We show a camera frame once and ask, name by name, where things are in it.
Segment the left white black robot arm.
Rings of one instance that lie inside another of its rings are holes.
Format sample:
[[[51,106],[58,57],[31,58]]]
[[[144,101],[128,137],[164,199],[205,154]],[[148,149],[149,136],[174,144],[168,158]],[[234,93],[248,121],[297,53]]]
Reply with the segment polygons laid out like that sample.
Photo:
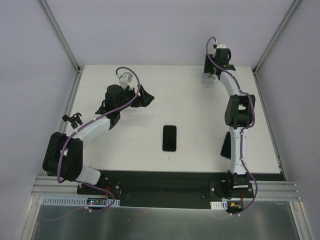
[[[95,112],[93,120],[84,124],[81,114],[64,115],[62,120],[70,122],[71,134],[55,132],[51,135],[42,163],[47,173],[56,176],[60,182],[87,183],[94,194],[105,191],[106,183],[100,179],[101,172],[86,166],[83,161],[84,148],[101,134],[116,126],[125,108],[147,107],[154,96],[141,86],[136,92],[133,88],[113,84],[107,87],[105,98]]]

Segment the blue edged black phone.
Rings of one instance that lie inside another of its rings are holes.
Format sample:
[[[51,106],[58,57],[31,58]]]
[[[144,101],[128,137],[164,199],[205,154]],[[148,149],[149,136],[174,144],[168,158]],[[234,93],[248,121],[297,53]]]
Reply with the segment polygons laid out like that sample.
[[[226,159],[231,159],[231,134],[229,131],[225,135],[220,155]]]

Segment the white phone stand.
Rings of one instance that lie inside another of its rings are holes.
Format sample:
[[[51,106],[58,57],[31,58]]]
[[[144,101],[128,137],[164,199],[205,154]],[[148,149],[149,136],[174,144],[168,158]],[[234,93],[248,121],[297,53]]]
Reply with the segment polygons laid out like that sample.
[[[203,73],[202,84],[205,88],[213,88],[215,84],[216,75],[213,73]]]

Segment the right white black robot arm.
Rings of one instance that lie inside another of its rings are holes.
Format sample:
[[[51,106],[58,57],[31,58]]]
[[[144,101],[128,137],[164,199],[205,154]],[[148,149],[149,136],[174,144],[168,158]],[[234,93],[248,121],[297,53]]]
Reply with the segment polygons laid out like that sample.
[[[255,101],[253,94],[244,92],[237,80],[236,68],[230,64],[231,50],[223,43],[213,45],[215,52],[206,51],[203,73],[205,80],[217,78],[225,87],[229,100],[224,122],[229,127],[230,165],[227,177],[215,187],[215,194],[232,199],[250,187],[247,168],[247,134],[255,124]]]

